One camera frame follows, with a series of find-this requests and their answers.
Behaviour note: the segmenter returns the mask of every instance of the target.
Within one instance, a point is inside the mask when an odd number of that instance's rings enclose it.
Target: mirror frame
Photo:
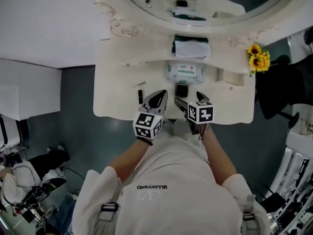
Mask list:
[[[295,14],[307,0],[269,0],[260,7],[241,16],[229,19],[211,19],[201,25],[186,25],[186,20],[162,19],[162,15],[152,14],[143,9],[146,5],[134,0],[102,0],[108,3],[128,20],[141,26],[168,34],[189,36],[229,36],[247,35],[280,23]]]

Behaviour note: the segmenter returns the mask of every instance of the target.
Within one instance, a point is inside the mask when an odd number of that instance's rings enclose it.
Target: white vanity table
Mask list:
[[[245,13],[241,5],[228,0],[188,0],[193,9],[199,7],[197,12],[204,8],[202,15],[207,19],[190,21],[170,17],[169,8],[175,6],[175,0],[151,0],[149,4],[145,0],[97,1],[100,9],[112,18],[112,38],[102,42],[96,63],[94,113],[99,117],[133,120],[133,113],[139,108],[138,90],[145,97],[165,89],[169,93],[165,117],[183,118],[174,105],[175,84],[166,80],[164,73],[166,60],[186,60],[207,64],[207,68],[205,81],[190,85],[188,97],[182,99],[197,101],[196,91],[206,94],[216,107],[218,124],[252,122],[255,77],[249,76],[246,49],[260,35],[264,36],[265,24],[271,29],[275,22],[286,18],[286,10],[291,12],[301,6],[301,0],[269,0]],[[212,6],[206,11],[210,2]],[[233,16],[212,18],[216,12]],[[203,60],[173,56],[171,45],[175,34],[207,37],[211,55]],[[222,70],[234,77],[240,74],[244,85],[219,81]]]

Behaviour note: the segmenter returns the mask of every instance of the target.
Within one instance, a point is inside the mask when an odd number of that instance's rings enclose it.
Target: yellow flower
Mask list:
[[[269,68],[267,57],[263,54],[252,55],[249,60],[249,65],[252,71],[267,71]]]
[[[248,53],[251,55],[261,54],[261,47],[258,44],[253,44],[248,48]]]

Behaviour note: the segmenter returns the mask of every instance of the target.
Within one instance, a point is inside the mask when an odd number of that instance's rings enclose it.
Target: person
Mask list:
[[[241,234],[250,188],[210,125],[198,139],[187,121],[166,122],[152,146],[139,139],[100,175],[90,170],[73,212],[74,234]],[[260,234],[270,234],[265,210],[251,203]]]
[[[69,161],[69,155],[62,146],[59,145],[56,151],[49,147],[47,150],[48,154],[0,170],[0,178],[3,178],[0,192],[1,210],[9,204],[20,203],[33,187],[41,184],[43,177],[50,170]]]

